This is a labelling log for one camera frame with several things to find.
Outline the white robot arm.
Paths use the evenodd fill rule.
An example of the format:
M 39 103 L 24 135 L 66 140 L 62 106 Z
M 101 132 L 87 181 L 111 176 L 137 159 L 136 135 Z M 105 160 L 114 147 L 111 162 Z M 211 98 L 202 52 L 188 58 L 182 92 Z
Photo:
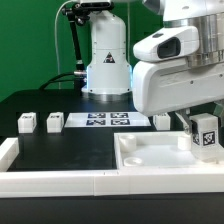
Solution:
M 133 47 L 126 60 L 124 22 L 110 13 L 121 0 L 71 0 L 77 24 L 91 22 L 92 60 L 83 95 L 103 101 L 133 96 L 148 117 L 224 100 L 224 0 L 142 0 L 163 28 Z

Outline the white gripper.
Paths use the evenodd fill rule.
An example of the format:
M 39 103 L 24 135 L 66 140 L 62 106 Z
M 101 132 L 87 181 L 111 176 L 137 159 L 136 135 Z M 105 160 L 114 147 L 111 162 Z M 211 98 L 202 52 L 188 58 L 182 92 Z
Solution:
M 190 69 L 184 59 L 138 62 L 133 70 L 133 103 L 145 116 L 176 111 L 186 134 L 192 122 L 185 108 L 224 99 L 224 63 Z M 213 114 L 224 127 L 224 103 Z

